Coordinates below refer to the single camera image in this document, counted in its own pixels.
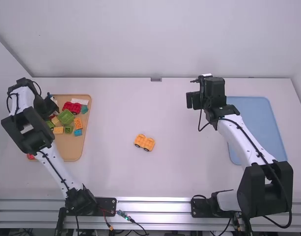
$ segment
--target lego block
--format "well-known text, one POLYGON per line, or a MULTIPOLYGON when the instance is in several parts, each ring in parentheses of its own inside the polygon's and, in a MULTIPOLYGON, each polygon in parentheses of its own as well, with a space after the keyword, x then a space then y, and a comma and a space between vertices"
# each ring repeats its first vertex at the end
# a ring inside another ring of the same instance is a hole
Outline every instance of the lego block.
POLYGON ((36 160, 36 158, 34 158, 34 155, 28 154, 28 153, 27 153, 27 158, 28 158, 29 160, 36 160))
POLYGON ((65 109, 69 110, 74 115, 77 115, 81 112, 82 105, 79 103, 65 102, 62 111, 64 111, 65 109))
POLYGON ((64 129, 63 126, 61 126, 61 127, 54 127, 53 128, 53 133, 54 134, 63 134, 63 129, 64 129))
POLYGON ((75 136, 81 136, 82 135, 82 130, 81 129, 77 129, 74 131, 74 135, 75 136))
POLYGON ((64 127, 65 134, 71 134, 71 133, 73 133, 73 129, 74 129, 74 127, 71 126, 71 125, 65 126, 65 127, 64 127))
POLYGON ((58 126, 60 124, 60 121, 57 117, 53 117, 51 119, 51 122, 55 125, 55 126, 58 126))
POLYGON ((69 110, 64 110, 62 111, 58 116, 57 118, 60 120, 60 122, 63 124, 63 125, 68 125, 70 124, 73 119, 75 118, 74 115, 69 111, 69 110))
POLYGON ((74 119, 75 129, 82 129, 82 121, 79 117, 74 119))
POLYGON ((81 112, 82 112, 82 114, 86 114, 88 112, 88 107, 87 106, 82 106, 81 112))
POLYGON ((80 103, 82 105, 88 106, 89 100, 72 98, 71 102, 72 103, 80 103))
POLYGON ((55 127, 55 125, 54 125, 50 120, 47 120, 46 123, 47 123, 48 127, 49 127, 51 130, 53 130, 53 128, 55 127))

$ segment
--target orange toy car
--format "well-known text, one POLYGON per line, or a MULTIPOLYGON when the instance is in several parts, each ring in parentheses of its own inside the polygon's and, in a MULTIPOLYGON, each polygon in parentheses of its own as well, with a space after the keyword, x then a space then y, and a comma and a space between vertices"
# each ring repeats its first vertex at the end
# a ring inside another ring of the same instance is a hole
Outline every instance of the orange toy car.
POLYGON ((152 138, 146 138, 143 134, 138 134, 135 142, 135 146, 138 148, 143 148, 145 151, 152 151, 155 145, 155 140, 152 138))

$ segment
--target black cable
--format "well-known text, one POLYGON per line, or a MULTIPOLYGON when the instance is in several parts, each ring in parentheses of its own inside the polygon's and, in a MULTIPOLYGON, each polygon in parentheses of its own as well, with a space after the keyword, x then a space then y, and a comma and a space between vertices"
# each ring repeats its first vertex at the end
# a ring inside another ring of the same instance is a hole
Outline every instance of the black cable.
POLYGON ((76 218, 76 224, 77 224, 77 236, 80 236, 80 225, 78 223, 78 218, 77 218, 76 214, 75 214, 75 218, 76 218))
POLYGON ((67 191, 70 189, 67 184, 66 184, 66 180, 62 178, 62 176, 59 174, 59 172, 56 170, 56 168, 54 167, 54 165, 52 164, 52 162, 49 160, 47 154, 45 154, 44 152, 42 151, 37 151, 37 152, 40 152, 42 153, 42 157, 45 157, 48 161, 48 163, 50 164, 50 166, 52 167, 52 169, 55 171, 55 173, 57 174, 57 176, 61 179, 61 183, 64 183, 67 191))
POLYGON ((130 221, 131 221, 132 223, 138 225, 139 227, 141 227, 142 230, 144 230, 144 233, 145 233, 145 234, 142 235, 142 234, 136 232, 135 230, 133 230, 136 234, 138 234, 139 236, 147 236, 147 235, 149 235, 149 233, 147 233, 147 231, 144 229, 144 227, 142 227, 142 226, 141 226, 139 223, 137 223, 135 220, 130 219, 130 221))
POLYGON ((127 235, 129 235, 130 233, 132 232, 132 230, 130 230, 127 234, 125 234, 124 236, 127 236, 127 235))
POLYGON ((230 225, 230 222, 231 222, 231 218, 229 219, 227 226, 224 228, 224 230, 223 230, 219 235, 214 235, 214 233, 211 232, 211 231, 210 231, 210 233, 211 233, 213 236, 221 236, 221 235, 223 235, 224 232, 227 231, 227 229, 228 229, 228 227, 229 227, 229 225, 230 225))
POLYGON ((33 235, 33 233, 31 233, 29 230, 27 230, 27 229, 23 229, 25 232, 26 232, 26 234, 28 234, 29 236, 34 236, 33 235))
POLYGON ((201 129, 200 128, 200 121, 201 121, 201 112, 202 112, 202 109, 200 109, 200 117, 199 117, 199 123, 198 123, 198 131, 202 131, 207 125, 215 122, 215 121, 218 121, 218 120, 226 120, 226 121, 229 121, 233 124, 235 124, 237 126, 238 129, 240 129, 242 131, 242 133, 245 135, 245 137, 248 139, 248 141, 251 143, 251 145, 254 147, 255 151, 258 153, 258 156, 265 162, 266 166, 268 167, 269 171, 271 172, 271 174, 274 176, 275 180, 277 181, 283 195, 284 195, 284 198, 286 200, 286 206, 287 206, 287 209, 289 209, 289 221, 286 225, 280 225, 278 223, 276 223, 275 221, 273 221, 272 219, 270 219, 269 217, 267 216, 263 216, 265 219, 269 220, 270 222, 272 222, 274 225, 282 228, 282 229, 287 229, 291 223, 292 223, 292 210, 291 208, 289 207, 289 201, 288 201, 288 198, 287 198, 287 194, 286 194, 286 191, 284 190, 284 187, 282 185, 282 183, 280 182, 280 179, 278 178, 278 176, 276 175, 276 173, 274 172, 274 170, 271 168, 270 164, 268 163, 268 161, 265 159, 264 155, 262 154, 262 152, 257 148, 257 146, 254 144, 254 142, 252 141, 252 139, 247 135, 247 133, 243 130, 243 128, 237 124, 235 121, 233 120, 230 120, 230 119, 227 119, 227 118, 217 118, 217 119, 214 119, 214 120, 211 120, 210 122, 208 122, 207 124, 205 124, 201 129))
POLYGON ((121 234, 121 233, 123 233, 123 232, 124 232, 124 230, 121 230, 121 231, 119 231, 119 232, 114 231, 114 234, 115 234, 115 235, 119 235, 119 234, 121 234))
POLYGON ((41 88, 40 88, 40 86, 38 85, 38 83, 37 83, 37 82, 35 82, 35 81, 32 81, 32 83, 33 83, 33 84, 36 84, 36 85, 38 86, 38 88, 39 88, 39 91, 40 91, 39 95, 41 96, 41 93, 42 93, 42 91, 41 91, 41 88))
POLYGON ((9 98, 11 98, 12 99, 12 97, 11 97, 11 95, 15 95, 16 96, 16 110, 15 110, 15 113, 14 113, 14 116, 13 116, 13 118, 14 118, 14 123, 15 123, 15 125, 16 125, 16 114, 17 114, 17 112, 18 112, 18 110, 19 110, 19 95, 18 95, 18 93, 10 93, 8 96, 7 96, 7 99, 6 99, 6 107, 7 107, 7 110, 8 110, 8 112, 11 112, 10 111, 10 109, 9 109, 9 106, 8 106, 8 100, 9 100, 9 98))

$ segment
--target red lego block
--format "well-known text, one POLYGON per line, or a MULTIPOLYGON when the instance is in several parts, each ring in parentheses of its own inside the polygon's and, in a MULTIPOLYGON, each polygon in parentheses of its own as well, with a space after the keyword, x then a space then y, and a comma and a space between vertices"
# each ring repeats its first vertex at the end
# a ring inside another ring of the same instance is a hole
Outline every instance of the red lego block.
POLYGON ((65 109, 69 110, 74 115, 77 115, 81 112, 82 105, 80 103, 65 102, 62 111, 65 109))
POLYGON ((34 158, 34 155, 32 155, 32 154, 27 154, 27 158, 29 160, 36 160, 36 158, 34 158))

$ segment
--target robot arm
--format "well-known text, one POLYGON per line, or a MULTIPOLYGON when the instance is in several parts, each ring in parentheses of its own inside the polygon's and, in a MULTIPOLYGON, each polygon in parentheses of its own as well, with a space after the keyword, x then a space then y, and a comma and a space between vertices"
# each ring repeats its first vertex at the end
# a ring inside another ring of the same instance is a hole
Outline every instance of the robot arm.
POLYGON ((92 193, 78 183, 66 170, 53 140, 55 136, 45 123, 57 105, 50 96, 43 99, 32 80, 21 78, 8 88, 12 110, 1 124, 16 145, 24 153, 33 154, 58 183, 65 198, 65 206, 76 215, 89 214, 97 208, 92 193))
POLYGON ((195 199, 196 204, 192 200, 192 216, 228 217, 229 211, 241 211, 250 219, 291 212, 290 164, 276 161, 250 133, 236 107, 226 104, 223 78, 206 74, 191 82, 200 83, 200 90, 186 94, 187 107, 204 110, 206 120, 234 147, 244 169, 238 190, 215 192, 209 199, 195 199), (203 209, 201 214, 193 214, 198 210, 197 202, 203 209))

